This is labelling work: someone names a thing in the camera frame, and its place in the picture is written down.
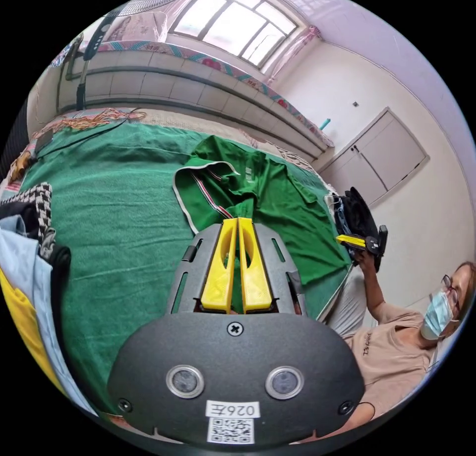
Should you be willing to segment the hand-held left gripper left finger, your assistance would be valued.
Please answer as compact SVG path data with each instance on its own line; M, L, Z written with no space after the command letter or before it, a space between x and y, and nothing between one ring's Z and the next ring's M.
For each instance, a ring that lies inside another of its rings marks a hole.
M225 219L218 234L200 303L205 311L229 313L233 294L238 220Z

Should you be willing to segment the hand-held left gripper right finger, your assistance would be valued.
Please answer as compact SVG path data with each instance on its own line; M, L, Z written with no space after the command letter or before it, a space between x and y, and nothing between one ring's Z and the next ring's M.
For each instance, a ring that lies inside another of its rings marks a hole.
M243 310L245 313L268 311L272 295L251 219L238 218L238 239Z

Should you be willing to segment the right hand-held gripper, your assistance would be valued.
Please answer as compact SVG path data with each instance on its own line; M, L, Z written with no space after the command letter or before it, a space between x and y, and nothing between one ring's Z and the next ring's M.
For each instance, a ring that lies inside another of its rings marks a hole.
M379 240L373 236L362 238L357 235L341 234L336 237L336 241L346 247L355 249L365 249L375 257L380 256Z

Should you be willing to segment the person's right hand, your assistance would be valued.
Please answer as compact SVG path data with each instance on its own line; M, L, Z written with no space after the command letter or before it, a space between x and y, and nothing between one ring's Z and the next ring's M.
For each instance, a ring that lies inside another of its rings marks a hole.
M363 272L374 270L375 257L372 253L364 250L354 252L354 260L360 266Z

